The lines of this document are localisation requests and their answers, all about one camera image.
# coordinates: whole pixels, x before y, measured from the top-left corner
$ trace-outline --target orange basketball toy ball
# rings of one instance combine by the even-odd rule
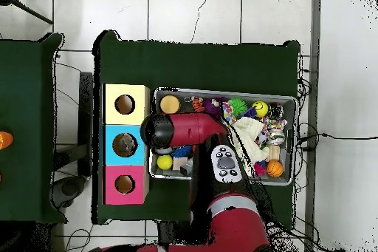
[[[267,173],[271,177],[280,177],[284,172],[284,167],[277,160],[270,160],[267,165]]]

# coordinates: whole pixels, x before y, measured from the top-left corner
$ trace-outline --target white tile floor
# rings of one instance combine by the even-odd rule
[[[154,39],[183,43],[238,44],[259,42],[282,44],[286,40],[298,40],[303,55],[309,55],[311,0],[20,0],[28,7],[54,18],[54,26],[25,13],[17,7],[0,7],[0,33],[3,38],[37,40],[45,33],[63,33],[65,41],[59,63],[93,72],[91,54],[96,37],[103,30],[116,30],[123,40]],[[304,58],[303,68],[309,68],[309,58]],[[58,88],[78,99],[78,71],[57,65]],[[300,121],[306,121],[306,105]],[[58,93],[58,142],[76,143],[77,107],[66,96]],[[77,173],[75,164],[63,168]],[[298,178],[298,184],[306,184],[306,167]],[[79,228],[91,229],[91,181],[84,192],[65,210],[68,223],[55,229],[56,252],[64,252],[68,236]],[[297,198],[298,216],[304,219],[305,191]],[[302,222],[297,228],[304,230]],[[86,233],[78,232],[69,247],[81,246]],[[157,238],[157,227],[152,221],[146,224],[147,242]],[[113,221],[108,225],[95,225],[87,252],[96,246],[120,243],[142,243],[145,223]],[[303,252],[297,239],[293,242]],[[69,251],[80,252],[81,249]]]

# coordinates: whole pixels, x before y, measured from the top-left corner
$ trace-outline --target orange toy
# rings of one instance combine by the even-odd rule
[[[270,160],[267,165],[267,173],[271,177],[280,177],[284,172],[284,167],[277,160]]]
[[[7,148],[13,142],[13,136],[8,132],[0,132],[0,150]]]

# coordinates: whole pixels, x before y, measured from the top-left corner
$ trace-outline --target yellow ball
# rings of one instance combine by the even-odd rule
[[[263,118],[268,113],[268,105],[263,101],[256,101],[252,106],[255,108],[259,118]]]
[[[172,167],[172,156],[170,155],[160,155],[157,158],[157,166],[160,169],[170,169]]]

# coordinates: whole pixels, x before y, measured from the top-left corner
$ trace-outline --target green cloth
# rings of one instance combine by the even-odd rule
[[[101,34],[100,82],[246,92],[297,97],[299,44],[176,44],[119,41],[116,33]],[[100,150],[102,149],[100,123]],[[188,220],[189,182],[151,178],[143,205],[101,203],[101,158],[97,217],[107,219]],[[292,184],[267,186],[278,220],[292,225]]]
[[[52,63],[62,36],[0,40],[0,220],[63,222],[49,199],[54,134]]]

